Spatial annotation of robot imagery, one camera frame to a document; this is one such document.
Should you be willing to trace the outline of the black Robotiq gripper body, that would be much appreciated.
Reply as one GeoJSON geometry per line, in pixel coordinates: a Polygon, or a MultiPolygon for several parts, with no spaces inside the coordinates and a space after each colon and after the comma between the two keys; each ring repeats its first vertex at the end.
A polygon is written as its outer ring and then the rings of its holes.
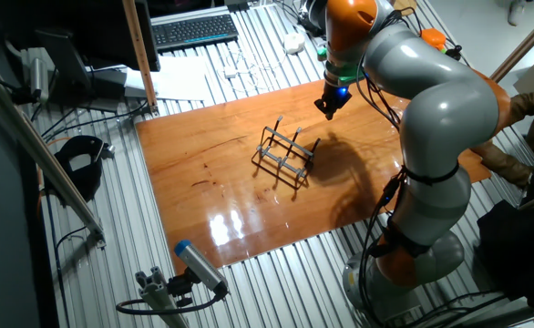
{"type": "Polygon", "coordinates": [[[336,87],[325,83],[323,88],[323,108],[339,109],[342,108],[352,97],[348,87],[336,87]]]}

